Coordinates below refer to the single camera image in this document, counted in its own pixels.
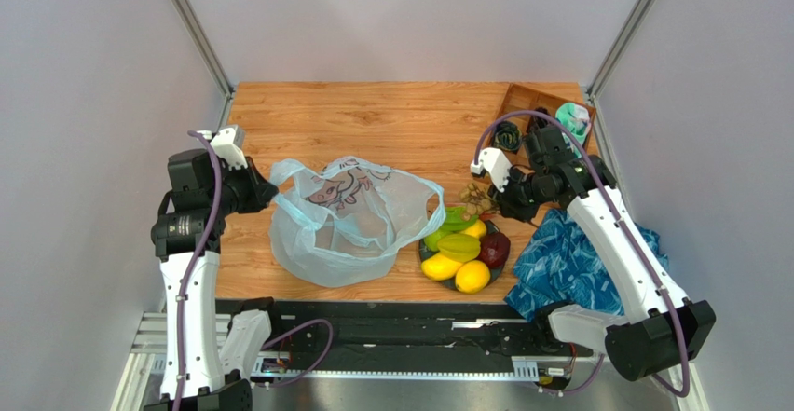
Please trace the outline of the green fake leaf fruit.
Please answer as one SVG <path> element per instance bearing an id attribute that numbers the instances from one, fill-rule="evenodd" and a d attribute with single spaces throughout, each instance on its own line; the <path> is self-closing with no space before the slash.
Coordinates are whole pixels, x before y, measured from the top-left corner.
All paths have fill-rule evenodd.
<path id="1" fill-rule="evenodd" d="M 465 206 L 445 207 L 445 220 L 440 226 L 443 231 L 458 232 L 472 226 L 479 219 L 478 214 L 470 213 Z"/>

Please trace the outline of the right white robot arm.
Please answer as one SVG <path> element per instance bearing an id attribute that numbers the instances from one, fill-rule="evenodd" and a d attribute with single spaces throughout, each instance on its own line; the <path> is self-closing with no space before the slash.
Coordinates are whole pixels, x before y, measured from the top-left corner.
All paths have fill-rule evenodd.
<path id="1" fill-rule="evenodd" d="M 522 172 L 497 149 L 480 151 L 474 174 L 489 175 L 501 214 L 527 223 L 543 203 L 562 206 L 603 262 L 623 305 L 623 315 L 590 310 L 572 301 L 540 308 L 533 321 L 550 343 L 574 343 L 609 357 L 626 380 L 653 377 L 675 366 L 684 395 L 691 361 L 716 322 L 705 300 L 694 302 L 658 262 L 642 238 L 622 194 L 602 160 L 588 155 L 555 121 L 524 140 L 531 171 Z"/>

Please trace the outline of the green fake pear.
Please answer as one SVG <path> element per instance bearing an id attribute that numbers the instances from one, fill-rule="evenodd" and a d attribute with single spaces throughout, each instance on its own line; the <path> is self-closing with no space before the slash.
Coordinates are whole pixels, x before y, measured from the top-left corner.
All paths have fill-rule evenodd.
<path id="1" fill-rule="evenodd" d="M 423 239 L 424 245 L 426 249 L 430 252 L 438 252 L 438 242 L 439 240 L 443 239 L 444 237 L 453 234 L 453 231 L 445 230 L 445 229 L 438 229 L 435 232 L 431 233 L 427 237 Z"/>

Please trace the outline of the light blue plastic bag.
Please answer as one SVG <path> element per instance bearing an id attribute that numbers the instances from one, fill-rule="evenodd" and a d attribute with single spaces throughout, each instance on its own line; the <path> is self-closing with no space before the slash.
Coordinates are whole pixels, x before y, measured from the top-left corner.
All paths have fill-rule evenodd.
<path id="1" fill-rule="evenodd" d="M 407 171 L 345 156 L 314 171 L 296 159 L 272 165 L 268 235 L 277 262 L 297 278 L 338 288 L 386 276 L 398 252 L 440 229 L 443 188 Z"/>

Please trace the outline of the dark red fake fruit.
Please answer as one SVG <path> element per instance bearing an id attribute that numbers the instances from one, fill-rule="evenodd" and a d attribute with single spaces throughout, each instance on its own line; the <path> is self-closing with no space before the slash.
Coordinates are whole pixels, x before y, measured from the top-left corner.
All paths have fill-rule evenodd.
<path id="1" fill-rule="evenodd" d="M 480 252 L 476 259 L 489 268 L 503 267 L 511 252 L 511 241 L 501 233 L 487 234 L 480 240 Z"/>

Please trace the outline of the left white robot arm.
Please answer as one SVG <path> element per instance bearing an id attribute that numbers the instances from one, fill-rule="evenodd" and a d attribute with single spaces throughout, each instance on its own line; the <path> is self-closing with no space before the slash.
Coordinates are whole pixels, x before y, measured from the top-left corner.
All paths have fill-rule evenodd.
<path id="1" fill-rule="evenodd" d="M 278 192 L 249 157 L 202 149 L 169 158 L 171 189 L 151 230 L 166 293 L 166 366 L 153 410 L 250 410 L 251 376 L 271 336 L 271 298 L 244 300 L 218 340 L 216 283 L 231 214 L 261 212 Z"/>

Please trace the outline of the yellow fake pear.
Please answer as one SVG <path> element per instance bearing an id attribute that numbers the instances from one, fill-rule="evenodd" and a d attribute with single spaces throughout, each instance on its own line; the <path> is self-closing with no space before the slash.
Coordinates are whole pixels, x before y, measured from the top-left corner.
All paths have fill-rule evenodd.
<path id="1" fill-rule="evenodd" d="M 487 224 L 482 220 L 476 220 L 470 226 L 460 231 L 461 235 L 467 235 L 476 240 L 482 239 L 487 233 Z"/>

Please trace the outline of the yellow green star fruit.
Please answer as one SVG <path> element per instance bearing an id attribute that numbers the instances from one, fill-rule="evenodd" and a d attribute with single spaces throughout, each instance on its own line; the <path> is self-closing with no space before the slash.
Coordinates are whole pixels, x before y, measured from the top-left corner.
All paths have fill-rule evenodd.
<path id="1" fill-rule="evenodd" d="M 470 235 L 453 233 L 439 239 L 437 248 L 445 257 L 465 263 L 477 258 L 481 251 L 481 242 Z"/>

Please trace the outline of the yellow fake mango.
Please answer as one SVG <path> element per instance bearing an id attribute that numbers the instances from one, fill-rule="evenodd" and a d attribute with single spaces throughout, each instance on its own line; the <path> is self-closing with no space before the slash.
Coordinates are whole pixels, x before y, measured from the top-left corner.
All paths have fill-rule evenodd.
<path id="1" fill-rule="evenodd" d="M 454 278 L 464 262 L 451 259 L 442 253 L 436 253 L 420 264 L 422 273 L 433 281 L 446 281 Z"/>

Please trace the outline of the yellow fake lemon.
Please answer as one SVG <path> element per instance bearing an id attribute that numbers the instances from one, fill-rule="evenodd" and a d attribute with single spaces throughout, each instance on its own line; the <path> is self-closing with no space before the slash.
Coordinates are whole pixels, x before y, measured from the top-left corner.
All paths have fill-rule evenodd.
<path id="1" fill-rule="evenodd" d="M 479 260 L 465 263 L 455 276 L 455 288 L 464 294 L 479 293 L 490 283 L 490 268 Z"/>

